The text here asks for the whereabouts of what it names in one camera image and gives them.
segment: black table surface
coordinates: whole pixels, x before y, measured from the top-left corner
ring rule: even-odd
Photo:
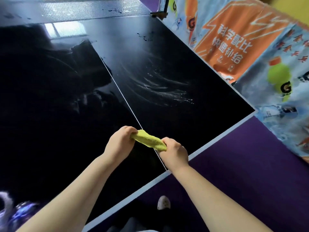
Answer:
[[[79,24],[86,34],[52,40],[44,24],[0,28],[0,190],[16,203],[50,201],[124,125],[190,154],[254,112],[160,20]],[[164,171],[153,149],[135,144],[88,221]]]

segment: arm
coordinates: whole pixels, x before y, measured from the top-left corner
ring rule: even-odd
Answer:
[[[210,232],[271,232],[259,219],[225,195],[188,164],[186,149],[173,139],[160,157],[187,191]]]
[[[115,132],[104,153],[17,232],[82,231],[107,178],[131,152],[132,132],[137,130],[128,126]]]

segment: forearm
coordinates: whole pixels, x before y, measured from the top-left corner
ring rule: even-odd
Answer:
[[[187,191],[210,232],[271,231],[193,168],[187,166],[173,174]]]
[[[115,167],[104,155],[99,156],[17,232],[81,231]]]

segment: yellow towel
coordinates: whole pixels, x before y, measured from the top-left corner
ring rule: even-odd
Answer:
[[[143,129],[139,130],[138,133],[132,133],[131,138],[148,147],[152,147],[155,150],[166,151],[166,145],[160,140],[160,138],[149,135]]]

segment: shoe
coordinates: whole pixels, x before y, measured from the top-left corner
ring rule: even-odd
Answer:
[[[169,208],[171,209],[171,202],[165,195],[161,196],[158,201],[158,210],[163,210]]]

